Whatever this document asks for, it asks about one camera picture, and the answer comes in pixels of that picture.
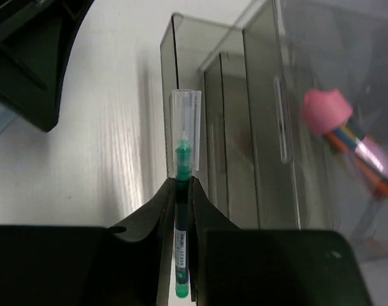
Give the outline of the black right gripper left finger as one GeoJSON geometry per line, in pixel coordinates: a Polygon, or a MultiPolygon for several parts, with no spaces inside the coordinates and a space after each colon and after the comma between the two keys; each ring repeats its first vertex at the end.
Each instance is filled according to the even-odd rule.
{"type": "Polygon", "coordinates": [[[109,228],[0,225],[0,305],[166,303],[174,188],[109,228]]]}

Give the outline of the clear acrylic drawer organizer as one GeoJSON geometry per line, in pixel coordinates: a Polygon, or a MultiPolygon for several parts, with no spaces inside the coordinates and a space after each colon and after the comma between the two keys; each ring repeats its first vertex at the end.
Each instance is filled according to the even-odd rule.
{"type": "Polygon", "coordinates": [[[174,13],[161,68],[168,173],[171,93],[201,91],[195,175],[232,222],[388,250],[388,198],[301,117],[307,91],[337,89],[388,154],[388,1],[255,1],[233,26],[174,13]]]}

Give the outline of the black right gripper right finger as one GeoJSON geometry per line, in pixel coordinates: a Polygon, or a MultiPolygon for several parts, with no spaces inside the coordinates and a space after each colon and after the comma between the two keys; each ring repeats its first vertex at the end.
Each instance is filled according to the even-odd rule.
{"type": "Polygon", "coordinates": [[[337,232],[240,229],[190,181],[189,268],[198,305],[371,305],[337,232]]]}

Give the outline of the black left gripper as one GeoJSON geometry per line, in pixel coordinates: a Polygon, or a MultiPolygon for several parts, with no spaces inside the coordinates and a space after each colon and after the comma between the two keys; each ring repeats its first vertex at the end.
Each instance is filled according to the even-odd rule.
{"type": "Polygon", "coordinates": [[[46,133],[59,121],[69,57],[92,4],[0,1],[0,104],[46,133]]]}

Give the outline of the pink-capped marker tube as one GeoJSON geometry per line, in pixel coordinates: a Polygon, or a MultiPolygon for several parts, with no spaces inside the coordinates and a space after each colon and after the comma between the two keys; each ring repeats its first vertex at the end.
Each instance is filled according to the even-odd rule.
{"type": "Polygon", "coordinates": [[[354,119],[352,105],[337,89],[310,89],[301,117],[314,134],[348,155],[379,198],[388,198],[388,154],[354,119]]]}

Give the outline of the green gel pen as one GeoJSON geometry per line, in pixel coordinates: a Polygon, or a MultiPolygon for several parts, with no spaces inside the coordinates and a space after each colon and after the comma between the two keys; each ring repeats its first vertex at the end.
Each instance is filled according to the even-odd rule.
{"type": "Polygon", "coordinates": [[[199,170],[201,92],[177,89],[171,94],[171,134],[175,177],[175,293],[189,294],[188,190],[192,174],[199,170]]]}

